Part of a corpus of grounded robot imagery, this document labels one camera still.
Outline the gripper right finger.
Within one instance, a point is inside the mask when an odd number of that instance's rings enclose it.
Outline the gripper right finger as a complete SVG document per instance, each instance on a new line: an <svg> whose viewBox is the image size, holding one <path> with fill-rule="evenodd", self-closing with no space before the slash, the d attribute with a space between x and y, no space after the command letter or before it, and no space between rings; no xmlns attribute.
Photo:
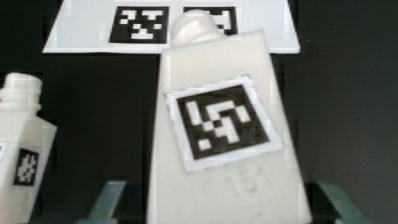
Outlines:
<svg viewBox="0 0 398 224"><path fill-rule="evenodd" d="M360 224L362 213L342 187L337 184L321 182L319 189L324 193L326 202L332 208L332 214L326 217L326 220L332 224Z"/></svg>

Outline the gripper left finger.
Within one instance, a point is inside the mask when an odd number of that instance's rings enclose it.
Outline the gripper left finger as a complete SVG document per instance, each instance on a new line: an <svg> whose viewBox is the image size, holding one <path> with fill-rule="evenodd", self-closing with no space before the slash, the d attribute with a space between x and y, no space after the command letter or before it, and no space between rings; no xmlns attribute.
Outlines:
<svg viewBox="0 0 398 224"><path fill-rule="evenodd" d="M95 199L88 216L81 218L72 224L118 224L111 217L122 191L125 187L124 181L108 181Z"/></svg>

